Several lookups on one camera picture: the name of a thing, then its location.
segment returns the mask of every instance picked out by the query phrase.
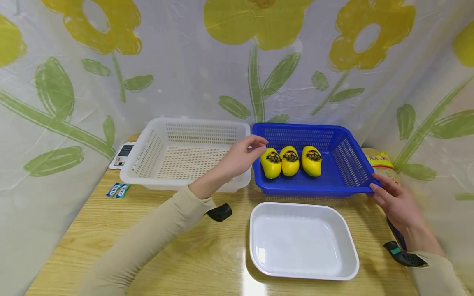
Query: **right hand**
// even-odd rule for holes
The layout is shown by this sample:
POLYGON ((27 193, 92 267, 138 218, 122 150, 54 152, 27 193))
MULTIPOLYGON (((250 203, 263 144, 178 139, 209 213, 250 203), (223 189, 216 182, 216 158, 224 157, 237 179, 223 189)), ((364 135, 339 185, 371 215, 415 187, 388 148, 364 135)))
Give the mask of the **right hand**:
POLYGON ((382 183, 382 187, 370 184, 374 194, 369 196, 382 208, 403 236, 408 235, 410 229, 428 228, 413 195, 407 189, 382 175, 372 176, 382 183))
POLYGON ((268 141, 257 135, 250 135, 235 143, 216 165, 214 170, 229 181, 246 172, 266 150, 268 141))

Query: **wooden table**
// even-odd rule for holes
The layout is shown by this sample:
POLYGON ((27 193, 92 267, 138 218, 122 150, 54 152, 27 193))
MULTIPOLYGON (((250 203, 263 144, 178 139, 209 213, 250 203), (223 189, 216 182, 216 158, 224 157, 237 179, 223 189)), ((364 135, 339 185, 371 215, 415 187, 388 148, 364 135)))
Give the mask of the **wooden table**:
MULTIPOLYGON (((136 140, 138 135, 129 141, 136 140)), ((108 170, 77 215, 26 295, 76 295, 97 259, 149 211, 174 191, 132 185, 124 199, 105 196, 119 179, 108 170)), ((205 216, 139 273, 129 295, 416 295, 405 268, 383 249, 392 240, 383 213, 365 196, 347 199, 267 197, 252 181, 237 193, 215 194, 233 215, 222 223, 205 216), (249 218, 265 201, 326 205, 347 221, 360 259, 357 276, 347 282, 273 278, 260 273, 249 255, 249 218)))

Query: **white plastic basket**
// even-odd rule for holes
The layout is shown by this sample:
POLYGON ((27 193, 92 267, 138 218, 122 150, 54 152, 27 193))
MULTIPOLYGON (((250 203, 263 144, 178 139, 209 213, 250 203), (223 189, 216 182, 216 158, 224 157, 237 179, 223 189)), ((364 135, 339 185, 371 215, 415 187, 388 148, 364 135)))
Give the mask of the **white plastic basket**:
MULTIPOLYGON (((242 122, 160 117, 148 123, 120 172, 127 184, 179 190, 214 167, 235 142, 250 135, 242 122)), ((250 183, 251 170, 219 192, 236 192, 250 183)))

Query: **mango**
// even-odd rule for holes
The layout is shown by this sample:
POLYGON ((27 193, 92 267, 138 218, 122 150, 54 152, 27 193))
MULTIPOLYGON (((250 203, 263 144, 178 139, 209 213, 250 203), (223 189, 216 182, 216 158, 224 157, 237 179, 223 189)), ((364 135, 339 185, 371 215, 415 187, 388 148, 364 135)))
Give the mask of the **mango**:
POLYGON ((282 159, 274 148, 267 148, 260 156, 260 163, 267 179, 275 179, 282 172, 282 159))
POLYGON ((308 175, 312 177, 321 176, 321 163, 322 156, 318 149, 313 146, 306 146, 303 148, 303 152, 301 153, 301 164, 308 175))
POLYGON ((300 158, 296 149, 292 146, 286 146, 280 151, 280 158, 282 159, 282 171, 286 177, 296 175, 300 169, 300 158))

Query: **mango label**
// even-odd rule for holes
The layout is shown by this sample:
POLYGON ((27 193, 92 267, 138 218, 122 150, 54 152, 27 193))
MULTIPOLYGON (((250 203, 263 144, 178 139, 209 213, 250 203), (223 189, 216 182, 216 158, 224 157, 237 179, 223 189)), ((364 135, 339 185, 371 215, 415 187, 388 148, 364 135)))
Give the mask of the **mango label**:
POLYGON ((321 154, 316 150, 309 150, 306 157, 312 161, 321 161, 322 159, 321 154))
POLYGON ((282 161, 278 153, 275 152, 268 153, 266 158, 273 163, 280 163, 282 161))
POLYGON ((299 160, 298 155, 296 154, 295 151, 288 151, 283 155, 283 158, 286 159, 289 162, 296 162, 299 160))

